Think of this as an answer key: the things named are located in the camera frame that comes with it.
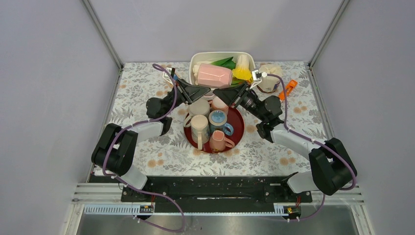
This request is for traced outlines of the blue glazed mug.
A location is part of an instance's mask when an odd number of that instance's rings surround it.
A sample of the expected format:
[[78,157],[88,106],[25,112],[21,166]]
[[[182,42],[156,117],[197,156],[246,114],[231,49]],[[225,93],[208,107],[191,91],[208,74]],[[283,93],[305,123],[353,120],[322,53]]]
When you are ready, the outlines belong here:
[[222,131],[227,136],[234,134],[234,128],[228,123],[228,116],[222,110],[214,110],[208,116],[210,133],[214,131]]

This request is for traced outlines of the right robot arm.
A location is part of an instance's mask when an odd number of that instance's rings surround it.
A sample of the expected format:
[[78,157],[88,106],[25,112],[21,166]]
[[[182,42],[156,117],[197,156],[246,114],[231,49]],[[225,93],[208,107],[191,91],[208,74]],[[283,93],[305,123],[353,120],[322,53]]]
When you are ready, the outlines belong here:
[[261,121],[256,126],[261,138],[288,147],[310,162],[309,171],[290,175],[281,187],[285,201],[294,201],[304,191],[333,195],[355,187],[357,170],[343,143],[337,138],[319,141],[289,128],[286,120],[280,119],[287,109],[281,108],[279,97],[271,95],[260,100],[246,84],[215,89],[213,93],[229,107],[241,106],[257,117]]

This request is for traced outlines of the pink faceted mug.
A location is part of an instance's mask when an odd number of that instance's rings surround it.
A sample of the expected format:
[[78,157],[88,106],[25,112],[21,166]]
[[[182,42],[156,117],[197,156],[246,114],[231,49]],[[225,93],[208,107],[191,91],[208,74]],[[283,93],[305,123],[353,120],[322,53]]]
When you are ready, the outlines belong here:
[[210,88],[227,88],[232,81],[232,71],[211,64],[201,64],[197,72],[198,85]]

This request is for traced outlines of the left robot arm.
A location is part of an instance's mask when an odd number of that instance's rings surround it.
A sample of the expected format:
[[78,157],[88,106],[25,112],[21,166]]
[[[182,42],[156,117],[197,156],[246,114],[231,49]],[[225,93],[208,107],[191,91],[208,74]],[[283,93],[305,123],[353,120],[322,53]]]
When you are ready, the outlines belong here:
[[102,169],[105,176],[118,179],[133,189],[140,201],[151,197],[152,189],[146,184],[147,176],[133,166],[137,143],[166,134],[172,123],[169,114],[181,104],[192,104],[211,91],[208,87],[191,85],[183,79],[174,79],[175,70],[161,65],[153,68],[169,77],[172,91],[164,98],[152,97],[146,102],[147,119],[126,127],[110,123],[106,125],[92,153],[92,163]]

